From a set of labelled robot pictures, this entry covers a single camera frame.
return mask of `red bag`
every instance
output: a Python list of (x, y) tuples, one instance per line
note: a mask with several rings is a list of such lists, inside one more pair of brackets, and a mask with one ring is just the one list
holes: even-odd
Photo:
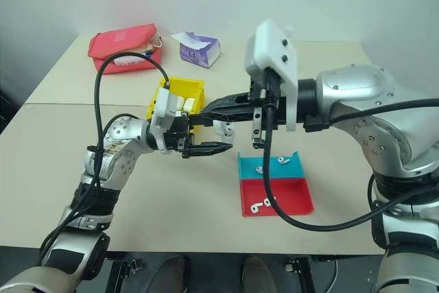
[[(147, 24), (97, 34), (90, 40), (88, 56), (93, 59), (96, 70), (99, 70), (107, 57), (121, 51), (142, 47), (148, 44), (151, 38), (156, 34), (156, 31), (157, 29), (154, 24)], [(161, 48), (155, 49), (150, 58), (160, 64)], [(105, 68), (104, 74), (152, 68), (155, 68), (155, 66), (146, 60), (130, 65), (115, 65), (114, 63), (110, 63)]]

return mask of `yellow bin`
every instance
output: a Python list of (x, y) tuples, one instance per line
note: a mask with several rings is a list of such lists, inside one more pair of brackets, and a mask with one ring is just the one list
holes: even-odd
[[(171, 84), (170, 92), (172, 94), (183, 96), (184, 99), (189, 99), (190, 97), (195, 99), (192, 111), (190, 112), (191, 115), (201, 112), (201, 109), (204, 106), (204, 80), (169, 77), (169, 83)], [(154, 94), (154, 98), (152, 99), (150, 106), (148, 106), (146, 115), (148, 119), (152, 117), (152, 111), (154, 110), (154, 101), (157, 98), (158, 89), (160, 87), (163, 87), (164, 85), (165, 79), (162, 78), (162, 80), (160, 81), (160, 85), (159, 87), (157, 87), (156, 93)]]

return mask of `beige table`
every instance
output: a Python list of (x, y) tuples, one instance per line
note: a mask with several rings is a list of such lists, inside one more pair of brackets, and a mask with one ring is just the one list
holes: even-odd
[[(79, 36), (0, 135), (0, 245), (37, 247), (56, 225), (79, 183), (87, 145), (95, 143), (95, 69), (86, 57), (88, 36)], [(203, 79), (208, 100), (246, 91), (245, 42), (222, 42), (223, 54), (209, 70), (183, 62), (178, 45), (165, 43), (169, 75)], [(359, 43), (296, 43), (301, 78), (319, 71), (369, 62)], [(160, 80), (157, 70), (106, 75), (102, 114), (144, 116)], [(108, 229), (111, 250), (243, 253), (382, 253), (370, 224), (335, 233), (294, 228), (278, 217), (243, 218), (237, 153), (253, 150), (251, 123), (235, 124), (235, 146), (211, 157), (181, 159), (174, 153), (143, 155), (121, 192)], [(198, 141), (216, 140), (203, 128)], [(368, 211), (370, 168), (361, 148), (332, 128), (274, 134), (272, 154), (300, 156), (316, 211), (298, 219), (335, 224)]]

